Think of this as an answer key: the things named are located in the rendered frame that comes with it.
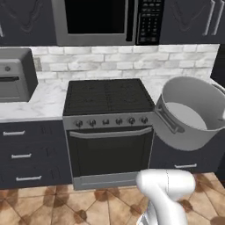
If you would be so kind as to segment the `silver stove with black hob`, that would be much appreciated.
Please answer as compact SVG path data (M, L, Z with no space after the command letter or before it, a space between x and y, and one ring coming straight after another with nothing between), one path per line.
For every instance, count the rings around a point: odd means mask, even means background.
M70 130L152 126L154 108L155 104L139 78L70 81L62 115L66 138ZM135 118L133 125L127 121L130 117ZM141 117L147 117L148 122L143 124ZM118 118L122 118L121 125L116 124ZM103 119L109 119L109 125L103 125ZM83 125L76 127L76 120L81 120ZM89 120L95 120L96 126L91 127ZM138 172L74 178L71 171L71 177L74 189L78 191L134 185Z

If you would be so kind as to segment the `large grey pot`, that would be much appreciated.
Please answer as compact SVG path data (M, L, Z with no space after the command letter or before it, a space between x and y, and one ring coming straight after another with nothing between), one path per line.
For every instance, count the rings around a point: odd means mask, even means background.
M159 138L174 149L196 150L225 129L225 93L192 76L163 87L152 116Z

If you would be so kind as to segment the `black oven door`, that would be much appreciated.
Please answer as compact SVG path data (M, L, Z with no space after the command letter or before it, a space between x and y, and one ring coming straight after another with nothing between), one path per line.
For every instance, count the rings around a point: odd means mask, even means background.
M70 130L78 133L107 133L141 130L152 126L88 128ZM80 139L69 136L69 157L74 178L91 175L136 172L148 168L152 131L137 136Z

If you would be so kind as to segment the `dark drawer front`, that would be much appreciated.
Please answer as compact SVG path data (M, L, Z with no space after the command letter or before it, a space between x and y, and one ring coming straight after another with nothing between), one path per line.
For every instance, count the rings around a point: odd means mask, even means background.
M220 132L203 148L194 151L174 149L165 144L156 134L149 161L150 169L176 169L174 164L193 164L196 168L178 169L191 173L205 173L217 171L221 159L225 154L225 134Z
M24 130L24 135L3 136L3 131L17 132ZM65 133L61 120L0 123L0 143L52 141L64 138Z
M16 177L42 176L41 180L17 182ZM58 164L15 165L0 168L0 190L71 183L68 166Z
M31 158L11 159L11 155L32 153ZM31 142L0 145L0 165L56 161L67 155L65 142Z

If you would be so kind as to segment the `silver and black microwave oven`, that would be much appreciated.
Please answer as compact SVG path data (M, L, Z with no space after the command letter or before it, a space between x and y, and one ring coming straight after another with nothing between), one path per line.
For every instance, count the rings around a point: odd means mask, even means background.
M133 39L127 37L127 0L52 0L60 46L144 46L159 43L164 0L134 0Z

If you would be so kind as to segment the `grey toaster oven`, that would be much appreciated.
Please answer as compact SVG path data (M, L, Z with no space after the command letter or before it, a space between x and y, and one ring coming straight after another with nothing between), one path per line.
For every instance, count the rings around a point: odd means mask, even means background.
M37 85L32 50L0 48L0 103L28 102Z

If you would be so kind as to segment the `dark upper cupboard door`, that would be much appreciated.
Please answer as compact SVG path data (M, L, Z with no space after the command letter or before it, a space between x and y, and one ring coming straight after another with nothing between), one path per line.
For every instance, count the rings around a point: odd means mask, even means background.
M0 0L0 47L55 46L51 0Z
M220 0L218 0L217 3L218 3L218 12L219 12ZM221 16L221 22L220 22L217 34L215 35L215 38L220 44L225 43L225 7Z
M210 42L205 31L210 0L165 0L160 43L204 44Z

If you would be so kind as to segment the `dark tall cabinet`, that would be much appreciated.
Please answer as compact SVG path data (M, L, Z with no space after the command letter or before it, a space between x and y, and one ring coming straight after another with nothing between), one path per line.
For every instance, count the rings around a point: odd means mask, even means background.
M225 44L220 44L210 76L225 89Z

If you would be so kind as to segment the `grey wall outlet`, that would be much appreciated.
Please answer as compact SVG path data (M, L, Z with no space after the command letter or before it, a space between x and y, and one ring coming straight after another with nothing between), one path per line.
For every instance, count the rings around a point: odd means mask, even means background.
M34 61L34 66L35 66L36 71L42 71L40 58L39 57L35 57L35 58L33 58L33 61Z

